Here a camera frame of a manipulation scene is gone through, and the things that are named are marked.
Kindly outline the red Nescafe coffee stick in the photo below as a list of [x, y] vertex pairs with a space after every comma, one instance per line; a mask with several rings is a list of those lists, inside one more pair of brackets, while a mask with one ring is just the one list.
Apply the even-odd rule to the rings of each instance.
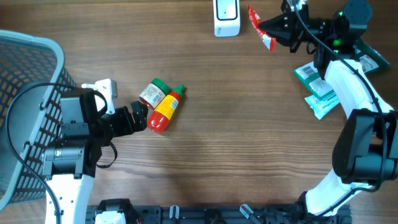
[[259, 24], [262, 22], [261, 18], [258, 16], [256, 11], [252, 8], [250, 4], [248, 5], [248, 15], [253, 28], [256, 30], [263, 44], [269, 49], [270, 52], [273, 52], [274, 46], [276, 44], [276, 38], [271, 37], [267, 32], [259, 28]]

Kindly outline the small jar green lid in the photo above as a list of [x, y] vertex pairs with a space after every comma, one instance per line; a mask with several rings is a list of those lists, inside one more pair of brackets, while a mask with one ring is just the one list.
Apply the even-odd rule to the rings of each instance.
[[154, 110], [170, 93], [171, 88], [161, 79], [154, 78], [139, 95], [139, 99]]

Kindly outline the red sauce bottle green cap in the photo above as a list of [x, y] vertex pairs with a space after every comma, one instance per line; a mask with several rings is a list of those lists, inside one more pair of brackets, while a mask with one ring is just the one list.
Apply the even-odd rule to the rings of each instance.
[[173, 88], [172, 91], [160, 102], [147, 120], [147, 127], [155, 133], [162, 133], [172, 119], [178, 104], [183, 98], [184, 84]]

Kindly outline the green 3M gloves pack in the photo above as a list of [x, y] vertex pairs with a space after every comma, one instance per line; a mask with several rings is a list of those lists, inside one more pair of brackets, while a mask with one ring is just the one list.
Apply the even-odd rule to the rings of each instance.
[[[365, 43], [363, 39], [357, 41], [354, 49], [365, 74], [387, 70], [390, 67], [390, 63], [377, 50]], [[313, 66], [313, 62], [296, 68], [293, 73], [312, 95], [319, 100], [324, 100], [333, 93], [332, 87], [320, 78], [320, 74]]]

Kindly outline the light green tissue pack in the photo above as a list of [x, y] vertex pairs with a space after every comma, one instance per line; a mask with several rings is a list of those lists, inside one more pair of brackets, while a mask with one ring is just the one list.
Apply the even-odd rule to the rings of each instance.
[[318, 99], [315, 95], [305, 98], [309, 107], [313, 110], [315, 117], [321, 120], [327, 113], [329, 113], [336, 105], [340, 103], [337, 95], [333, 93], [324, 100]]

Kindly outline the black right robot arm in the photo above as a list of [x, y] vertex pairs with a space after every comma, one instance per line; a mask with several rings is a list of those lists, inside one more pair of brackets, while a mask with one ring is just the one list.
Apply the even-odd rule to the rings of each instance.
[[335, 216], [356, 194], [376, 192], [397, 178], [397, 112], [378, 95], [355, 52], [373, 14], [367, 1], [348, 1], [331, 19], [310, 18], [304, 1], [284, 1], [281, 11], [261, 22], [260, 30], [291, 52], [313, 44], [314, 66], [347, 117], [332, 170], [303, 195], [302, 220], [311, 223]]

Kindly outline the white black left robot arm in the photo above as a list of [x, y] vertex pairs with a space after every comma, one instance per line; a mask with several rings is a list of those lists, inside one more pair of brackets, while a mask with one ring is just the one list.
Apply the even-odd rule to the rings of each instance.
[[47, 193], [46, 223], [84, 223], [102, 147], [113, 147], [113, 138], [147, 127], [148, 107], [133, 101], [131, 107], [107, 114], [97, 108], [104, 96], [91, 88], [66, 91], [60, 98], [61, 137], [42, 154]]

